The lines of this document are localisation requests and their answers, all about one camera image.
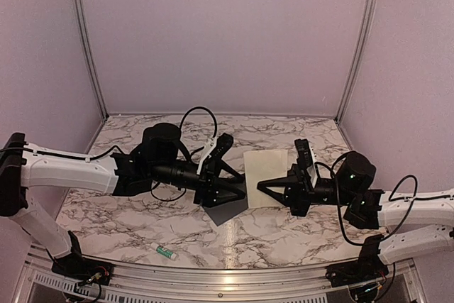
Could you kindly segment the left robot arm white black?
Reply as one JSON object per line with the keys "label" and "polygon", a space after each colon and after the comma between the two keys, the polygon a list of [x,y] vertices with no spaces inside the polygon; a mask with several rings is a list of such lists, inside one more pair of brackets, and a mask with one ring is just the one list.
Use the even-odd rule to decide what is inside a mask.
{"label": "left robot arm white black", "polygon": [[1,216],[18,224],[49,252],[53,270],[83,278],[104,264],[82,255],[77,237],[61,228],[27,194],[31,187],[87,189],[114,197],[134,197],[154,184],[194,191],[194,203],[212,208],[245,199],[245,176],[223,156],[233,145],[227,133],[212,138],[198,163],[181,140],[181,129],[158,123],[144,130],[130,153],[108,150],[101,155],[65,154],[28,144],[13,133],[1,149]]}

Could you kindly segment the cream letter paper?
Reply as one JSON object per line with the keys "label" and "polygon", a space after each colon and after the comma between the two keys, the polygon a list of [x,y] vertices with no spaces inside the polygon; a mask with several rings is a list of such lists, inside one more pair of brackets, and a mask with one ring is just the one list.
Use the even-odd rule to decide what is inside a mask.
{"label": "cream letter paper", "polygon": [[288,150],[253,150],[243,154],[248,208],[283,207],[277,200],[261,192],[258,182],[287,176]]}

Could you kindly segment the dark grey envelope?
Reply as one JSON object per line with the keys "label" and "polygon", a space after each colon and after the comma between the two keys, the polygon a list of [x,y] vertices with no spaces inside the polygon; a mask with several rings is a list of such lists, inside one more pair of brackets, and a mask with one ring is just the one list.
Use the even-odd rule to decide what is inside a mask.
{"label": "dark grey envelope", "polygon": [[212,208],[204,207],[204,203],[202,205],[204,211],[209,215],[211,220],[217,225],[220,226],[227,221],[231,220],[235,216],[239,215],[239,213],[245,211],[248,208],[248,197],[246,191],[246,198],[243,200],[230,202],[227,204],[223,204],[220,206],[215,206]]}

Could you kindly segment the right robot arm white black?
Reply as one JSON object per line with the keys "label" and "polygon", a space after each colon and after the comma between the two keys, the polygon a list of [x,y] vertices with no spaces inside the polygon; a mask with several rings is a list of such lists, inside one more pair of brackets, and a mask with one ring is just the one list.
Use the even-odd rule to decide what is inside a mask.
{"label": "right robot arm white black", "polygon": [[387,275],[400,260],[432,251],[453,249],[453,191],[419,194],[414,175],[411,193],[372,189],[376,168],[362,154],[341,155],[329,176],[311,176],[301,156],[287,176],[258,182],[257,189],[304,217],[315,204],[336,207],[340,232],[346,243],[360,248],[358,257],[330,265],[326,278],[332,287],[351,285]]}

